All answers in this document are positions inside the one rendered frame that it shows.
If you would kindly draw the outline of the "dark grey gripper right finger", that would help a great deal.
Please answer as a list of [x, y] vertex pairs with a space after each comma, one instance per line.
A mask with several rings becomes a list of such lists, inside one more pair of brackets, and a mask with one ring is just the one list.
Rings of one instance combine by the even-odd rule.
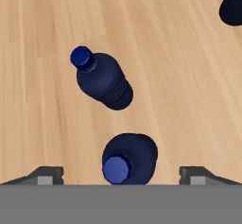
[[214, 175], [204, 166], [181, 166], [179, 169], [180, 185], [218, 185], [239, 184], [236, 181]]

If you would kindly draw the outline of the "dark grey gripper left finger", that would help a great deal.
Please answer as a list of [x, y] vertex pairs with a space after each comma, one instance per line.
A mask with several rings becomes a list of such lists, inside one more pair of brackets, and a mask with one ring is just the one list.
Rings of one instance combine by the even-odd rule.
[[4, 182], [6, 184], [58, 185], [64, 184], [62, 166], [39, 166], [27, 176]]

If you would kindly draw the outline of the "dark blue plastic bottle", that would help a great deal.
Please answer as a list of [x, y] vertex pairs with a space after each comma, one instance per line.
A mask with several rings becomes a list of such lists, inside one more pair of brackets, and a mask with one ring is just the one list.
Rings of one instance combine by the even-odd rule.
[[131, 103], [133, 90], [115, 58], [78, 46], [70, 60], [77, 68], [78, 86], [86, 95], [115, 111]]
[[113, 137], [102, 154], [102, 172], [111, 184], [147, 184], [152, 178], [158, 148], [147, 135], [122, 133]]

